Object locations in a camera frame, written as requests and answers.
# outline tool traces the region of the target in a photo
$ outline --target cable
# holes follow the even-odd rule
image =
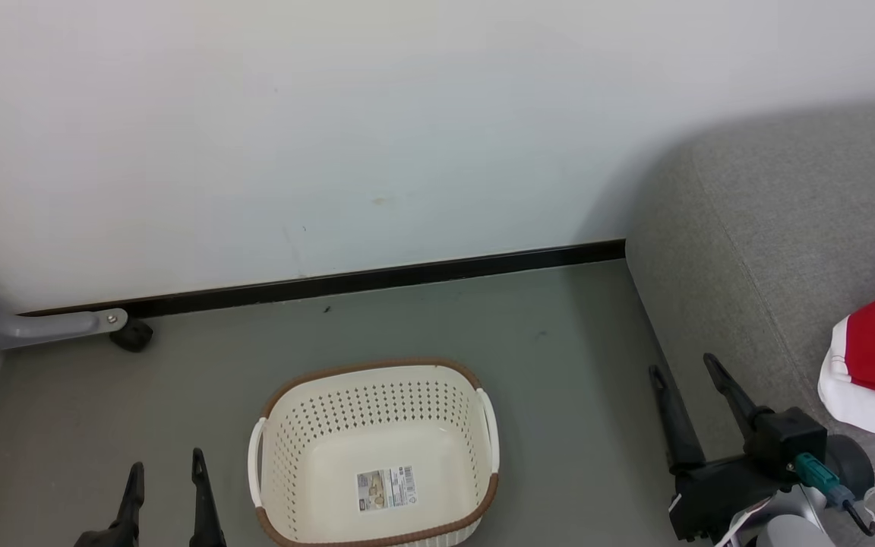
[[[851,518],[853,518],[853,522],[860,527],[860,532],[864,533],[865,536],[875,536],[875,515],[872,522],[869,523],[869,526],[866,526],[866,523],[864,522],[864,520],[862,520],[860,513],[857,513],[857,508],[853,506],[853,502],[844,501],[843,509],[846,509],[846,512],[850,514]]]

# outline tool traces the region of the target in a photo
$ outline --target teal connector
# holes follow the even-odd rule
[[[826,496],[826,502],[833,507],[842,508],[845,501],[853,502],[855,497],[850,489],[840,484],[839,477],[809,453],[795,457],[795,474],[802,484],[817,489]]]

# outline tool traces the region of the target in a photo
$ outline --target white basket handle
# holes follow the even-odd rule
[[[495,409],[492,408],[492,400],[488,398],[488,394],[485,393],[484,389],[479,387],[475,391],[479,394],[479,399],[482,399],[482,405],[485,407],[485,422],[488,423],[488,440],[492,446],[492,473],[498,473],[498,422],[495,419]]]
[[[265,425],[265,418],[259,418],[256,426],[252,429],[252,437],[249,438],[249,495],[256,508],[261,507],[261,484],[258,482],[258,442],[261,440],[261,427]]]

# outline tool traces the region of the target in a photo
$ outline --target gray fabric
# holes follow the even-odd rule
[[[756,402],[805,409],[875,467],[875,435],[834,422],[816,391],[832,326],[875,299],[875,107],[722,128],[664,167],[627,262],[705,452],[741,449],[712,351]],[[875,544],[829,520],[839,545]]]

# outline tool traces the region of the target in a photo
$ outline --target black caster wheel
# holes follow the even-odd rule
[[[140,319],[128,318],[124,328],[110,333],[110,340],[122,349],[141,353],[153,338],[153,329]]]

